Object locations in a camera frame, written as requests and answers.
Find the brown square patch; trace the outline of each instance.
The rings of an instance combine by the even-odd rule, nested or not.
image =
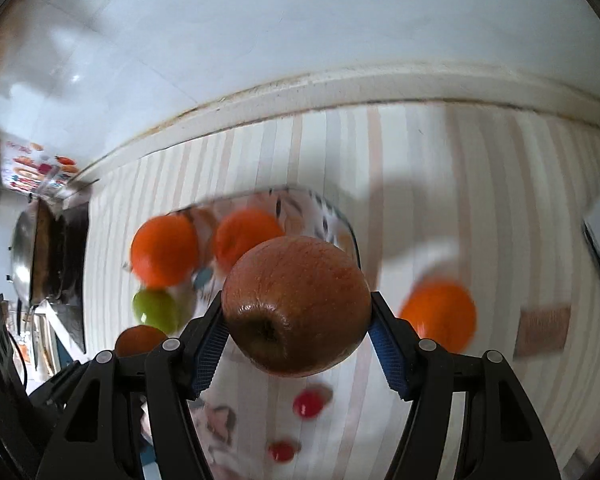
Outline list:
[[[562,350],[567,341],[570,318],[569,305],[520,312],[514,357],[531,357]]]

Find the green fruit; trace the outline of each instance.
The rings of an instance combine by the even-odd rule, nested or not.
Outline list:
[[[153,326],[165,334],[178,329],[178,306],[165,290],[140,290],[134,296],[133,306],[140,323]]]

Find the orange fruit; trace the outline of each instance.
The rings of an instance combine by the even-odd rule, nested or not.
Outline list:
[[[284,234],[275,216],[257,208],[238,209],[222,219],[214,234],[218,266],[228,273],[245,252]]]
[[[131,242],[131,267],[148,288],[177,285],[198,266],[198,234],[183,215],[147,220]]]
[[[132,326],[118,336],[114,351],[118,357],[144,354],[153,350],[165,339],[167,339],[166,334],[152,326]]]
[[[460,353],[475,333],[474,300],[464,286],[452,280],[423,283],[402,306],[406,319],[422,339],[433,339],[445,350]]]

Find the red ball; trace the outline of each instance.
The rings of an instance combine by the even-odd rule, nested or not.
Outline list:
[[[314,418],[324,405],[324,396],[320,391],[303,390],[294,400],[294,413],[300,418]]]
[[[296,448],[283,440],[269,444],[269,456],[275,462],[289,462],[296,455]]]

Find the black cable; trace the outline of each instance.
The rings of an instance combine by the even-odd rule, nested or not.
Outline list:
[[[24,386],[25,390],[27,389],[27,382],[29,381],[29,378],[27,377],[27,365],[24,362],[24,357],[22,356],[22,352],[20,351],[20,347],[18,346],[18,343],[16,343],[16,340],[13,338],[13,334],[11,334],[11,332],[9,332],[7,330],[7,334],[9,334],[9,337],[11,338],[11,341],[13,342],[13,345],[16,347],[16,350],[18,351],[18,355],[20,356],[20,361],[22,362],[22,372],[24,374],[24,382],[22,383],[22,385]]]

